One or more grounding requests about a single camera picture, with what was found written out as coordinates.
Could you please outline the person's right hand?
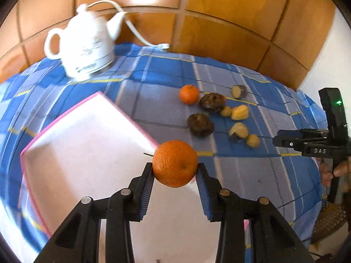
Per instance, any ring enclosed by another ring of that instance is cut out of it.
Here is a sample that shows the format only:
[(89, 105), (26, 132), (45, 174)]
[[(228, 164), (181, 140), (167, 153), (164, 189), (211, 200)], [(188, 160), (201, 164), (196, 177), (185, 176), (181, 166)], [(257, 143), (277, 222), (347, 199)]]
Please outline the person's right hand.
[(325, 187), (331, 186), (331, 180), (333, 178), (348, 175), (350, 173), (350, 163), (348, 161), (341, 162), (333, 172), (329, 171), (329, 166), (323, 158), (317, 158), (317, 162), (319, 163), (321, 183)]

